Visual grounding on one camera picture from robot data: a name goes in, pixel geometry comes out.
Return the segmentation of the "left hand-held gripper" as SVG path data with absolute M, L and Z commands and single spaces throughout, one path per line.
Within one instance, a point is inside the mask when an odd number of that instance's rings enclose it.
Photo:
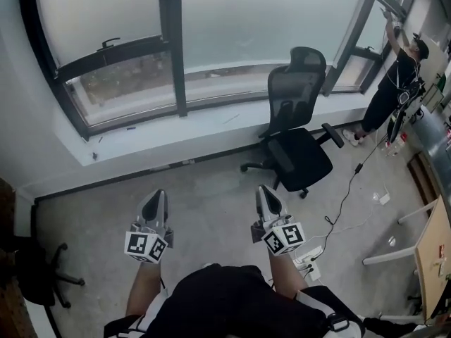
M 158 215 L 168 219 L 168 195 L 158 189 L 148 194 L 139 204 L 139 217 L 152 221 Z M 164 223 L 146 224 L 135 221 L 125 233 L 124 254 L 142 263 L 160 263 L 166 249 L 173 248 L 174 231 Z

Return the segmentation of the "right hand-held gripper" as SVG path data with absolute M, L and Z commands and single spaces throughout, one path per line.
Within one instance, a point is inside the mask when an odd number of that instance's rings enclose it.
M 251 227 L 252 241 L 264 242 L 273 256 L 295 251 L 305 243 L 301 223 L 286 214 L 286 204 L 273 188 L 261 184 L 256 190 L 256 207 L 260 220 Z

